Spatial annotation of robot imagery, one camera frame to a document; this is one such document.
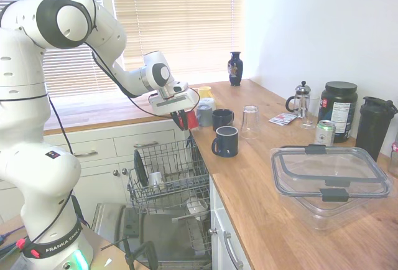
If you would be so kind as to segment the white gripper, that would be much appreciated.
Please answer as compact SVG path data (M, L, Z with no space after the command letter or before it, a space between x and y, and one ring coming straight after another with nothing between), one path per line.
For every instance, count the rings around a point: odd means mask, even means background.
M173 97L165 100L161 96L157 95L149 99L149 103L152 107L153 113L156 115L170 114L174 123L179 127L183 128L184 131L189 129L188 117L185 111L192 109L198 103L199 96L197 92L191 88L175 94Z

